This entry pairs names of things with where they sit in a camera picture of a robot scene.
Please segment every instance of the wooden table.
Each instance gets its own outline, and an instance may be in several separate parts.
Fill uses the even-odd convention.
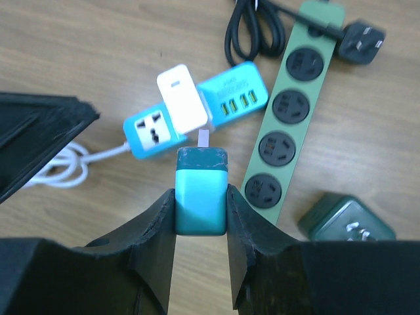
[[[300,1],[287,5],[299,8]],[[369,66],[334,60],[289,188],[279,228],[296,222],[326,190],[354,194],[396,231],[420,238],[420,2],[341,0],[347,22],[387,30]],[[231,0],[3,0],[0,87],[77,95],[102,113],[78,138],[92,152],[125,141],[122,123],[161,102],[156,76],[186,63],[196,82],[228,68],[223,41]],[[293,25],[285,19],[287,33]],[[280,59],[257,58],[270,90]],[[229,153],[240,186],[263,113],[211,138]],[[135,217],[173,187],[175,153],[130,154],[95,163],[81,186],[35,187],[0,206],[0,236],[41,236],[85,245]],[[232,311],[226,237],[178,237],[170,314]]]

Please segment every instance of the coiled black cable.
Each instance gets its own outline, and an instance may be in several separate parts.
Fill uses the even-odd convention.
[[[232,47],[235,53],[243,60],[254,60],[258,54],[269,57],[280,56],[285,48],[286,35],[282,20],[278,16],[279,12],[294,18],[320,32],[326,31],[327,26],[321,26],[310,18],[305,18],[299,13],[281,5],[274,4],[269,0],[258,0],[258,8],[255,10],[255,0],[237,0],[234,12],[230,18],[226,36],[224,38],[224,53],[229,64],[236,65],[232,56]],[[243,18],[249,36],[251,38],[251,48],[249,53],[242,50],[239,43],[239,26]],[[268,44],[264,36],[260,22],[264,21],[271,34],[271,45]]]

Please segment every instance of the blue block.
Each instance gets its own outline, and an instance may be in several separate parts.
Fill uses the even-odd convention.
[[[228,154],[221,148],[181,148],[175,173],[178,235],[226,233]]]
[[[209,107],[212,124],[216,130],[264,108],[268,101],[264,81],[252,62],[244,62],[200,83],[197,90]],[[142,119],[147,120],[156,112],[161,112],[163,119],[158,120],[156,124],[150,122],[145,129],[139,129],[138,123]],[[151,143],[153,135],[148,131],[152,128],[156,129],[159,142]],[[168,149],[179,147],[188,140],[186,136],[174,130],[163,102],[126,119],[123,130],[137,159],[156,156]]]

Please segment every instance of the wood grain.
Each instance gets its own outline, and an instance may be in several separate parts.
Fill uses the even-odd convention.
[[[300,1],[289,0],[295,9]],[[279,227],[296,222],[323,191],[354,194],[400,239],[420,229],[420,2],[341,0],[347,22],[365,18],[387,30],[366,67],[333,61],[304,143]],[[197,82],[228,68],[223,40],[230,0],[3,0],[0,87],[77,95],[102,113],[78,141],[91,151],[120,145],[123,120],[161,101],[156,76],[179,63]],[[285,19],[289,33],[292,21]],[[256,59],[269,89],[280,59]],[[230,183],[240,186],[262,113],[215,134],[226,148]],[[152,161],[129,154],[91,165],[71,190],[36,187],[0,206],[0,237],[42,236],[69,246],[133,218],[173,187],[174,153]],[[170,314],[232,311],[226,238],[181,238]]]

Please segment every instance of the yellow usb port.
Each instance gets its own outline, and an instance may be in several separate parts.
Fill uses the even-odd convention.
[[[222,106],[221,106],[221,108],[222,108],[222,112],[223,112],[223,114],[224,114],[225,116],[229,115],[229,109],[228,109],[228,107],[226,106],[226,103],[223,103],[223,104],[222,104]]]
[[[258,101],[257,95],[255,95],[254,90],[250,90],[249,98],[251,99],[252,103],[256,103]]]
[[[248,102],[248,99],[246,98],[245,94],[242,94],[242,95],[240,96],[240,99],[241,99],[242,106],[243,106],[244,108],[247,108],[247,107],[248,107],[248,105],[249,105],[249,102]]]
[[[231,109],[233,112],[236,112],[236,111],[238,110],[238,106],[236,105],[236,103],[235,103],[235,100],[234,100],[234,99],[232,99],[232,100],[230,100],[230,101],[229,101],[229,106],[230,106],[230,109]]]

